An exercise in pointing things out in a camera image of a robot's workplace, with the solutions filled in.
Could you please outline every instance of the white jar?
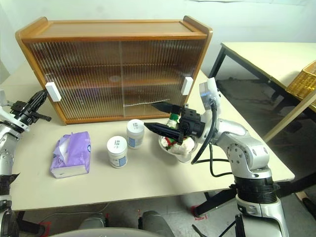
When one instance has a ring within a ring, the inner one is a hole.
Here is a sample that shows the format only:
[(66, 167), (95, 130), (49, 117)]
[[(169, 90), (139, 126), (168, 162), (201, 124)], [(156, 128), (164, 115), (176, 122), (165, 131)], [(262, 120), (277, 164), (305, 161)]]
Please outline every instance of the white jar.
[(127, 123), (127, 143), (130, 148), (140, 148), (143, 143), (144, 131), (144, 122), (139, 119), (132, 119)]
[(107, 143), (110, 163), (115, 168), (121, 168), (127, 164), (127, 142), (121, 136), (114, 136)]

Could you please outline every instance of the white wall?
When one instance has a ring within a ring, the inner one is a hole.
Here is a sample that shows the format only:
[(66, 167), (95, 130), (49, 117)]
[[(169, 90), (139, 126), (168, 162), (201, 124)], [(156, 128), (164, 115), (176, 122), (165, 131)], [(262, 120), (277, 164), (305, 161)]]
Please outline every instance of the white wall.
[[(40, 16), (59, 19), (181, 19), (190, 15), (213, 28), (202, 65), (208, 74), (223, 41), (316, 42), (316, 0), (305, 5), (190, 0), (0, 0), (1, 59), (10, 73), (25, 61), (14, 32)], [(227, 62), (222, 72), (235, 76)]]

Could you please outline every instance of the gray floor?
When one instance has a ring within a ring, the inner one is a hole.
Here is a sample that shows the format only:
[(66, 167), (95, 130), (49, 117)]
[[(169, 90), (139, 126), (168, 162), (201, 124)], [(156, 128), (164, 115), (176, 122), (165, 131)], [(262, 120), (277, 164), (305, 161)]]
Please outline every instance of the gray floor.
[[(280, 113), (272, 113), (272, 109), (281, 100), (272, 102), (273, 91), (258, 81), (225, 80), (221, 82), (221, 90), (237, 110), (260, 134), (264, 135), (291, 108)], [(316, 124), (309, 119), (299, 120), (280, 132), (269, 146), (278, 157), (295, 173), (296, 179), (315, 172), (316, 168)], [(316, 202), (316, 186), (306, 190), (310, 198)], [(291, 237), (313, 237), (316, 233), (316, 221), (305, 209), (295, 195), (281, 199)], [(138, 216), (146, 210), (156, 210), (163, 215), (177, 237), (197, 237), (191, 224), (195, 224), (209, 237), (217, 237), (234, 220), (238, 213), (235, 201), (208, 212), (202, 220), (196, 220), (189, 209), (205, 201), (202, 193), (179, 197), (160, 197), (143, 200), (132, 200), (110, 203), (103, 212), (108, 215), (111, 227), (137, 228)], [(102, 209), (105, 204), (58, 208), (50, 210), (28, 211), (25, 219), (40, 222), (45, 216), (54, 212), (87, 212)], [(45, 220), (49, 225), (49, 235), (75, 230), (89, 214), (69, 214), (52, 216)], [(235, 236), (232, 228), (225, 235)]]
[[(144, 200), (122, 201), (110, 203), (104, 210), (108, 216), (111, 227), (137, 228), (139, 213), (146, 210), (156, 210), (170, 225), (176, 237), (194, 237), (198, 235), (193, 231), (191, 224), (196, 225), (205, 235), (217, 237), (234, 220), (238, 214), (235, 201), (226, 203), (219, 208), (208, 212), (202, 220), (196, 220), (189, 209), (205, 201), (204, 194), (190, 194), (178, 197), (159, 197)], [(302, 206), (295, 195), (282, 198), (285, 217), (291, 237), (315, 236), (316, 225), (311, 214)], [(25, 219), (40, 222), (47, 215), (54, 212), (86, 212), (102, 209), (105, 204), (58, 208), (51, 210), (28, 211)], [(90, 214), (57, 215), (48, 218), (44, 224), (49, 225), (49, 235), (75, 230), (82, 220)], [(22, 233), (20, 236), (31, 236)], [(234, 237), (232, 228), (225, 234)]]

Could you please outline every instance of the tissue box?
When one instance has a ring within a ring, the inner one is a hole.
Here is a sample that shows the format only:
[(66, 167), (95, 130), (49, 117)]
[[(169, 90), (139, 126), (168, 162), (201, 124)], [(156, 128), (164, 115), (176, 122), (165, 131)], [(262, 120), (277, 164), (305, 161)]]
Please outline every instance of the tissue box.
[(57, 179), (87, 174), (90, 169), (90, 152), (88, 132), (64, 135), (56, 144), (50, 172)]

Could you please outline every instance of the bowl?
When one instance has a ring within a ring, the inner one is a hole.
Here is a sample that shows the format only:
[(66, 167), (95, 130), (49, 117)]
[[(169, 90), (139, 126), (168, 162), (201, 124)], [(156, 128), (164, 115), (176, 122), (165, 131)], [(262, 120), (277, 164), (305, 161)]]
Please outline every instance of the bowl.
[(163, 138), (163, 136), (159, 136), (159, 137), (158, 137), (158, 143), (159, 143), (160, 147), (161, 147), (165, 152), (167, 152), (167, 153), (169, 153), (169, 154), (171, 154), (171, 155), (177, 157), (177, 159), (178, 159), (180, 162), (183, 162), (183, 163), (188, 163), (188, 162), (190, 162), (192, 153), (198, 148), (198, 143), (195, 141), (194, 137), (192, 137), (192, 139), (193, 139), (193, 141), (194, 141), (194, 147), (193, 147), (193, 149), (192, 149), (188, 154), (186, 154), (186, 155), (174, 154), (174, 153), (172, 153), (172, 152), (166, 150), (166, 148), (165, 148), (164, 146), (162, 146), (162, 144), (161, 144), (161, 139), (162, 139), (162, 138)]

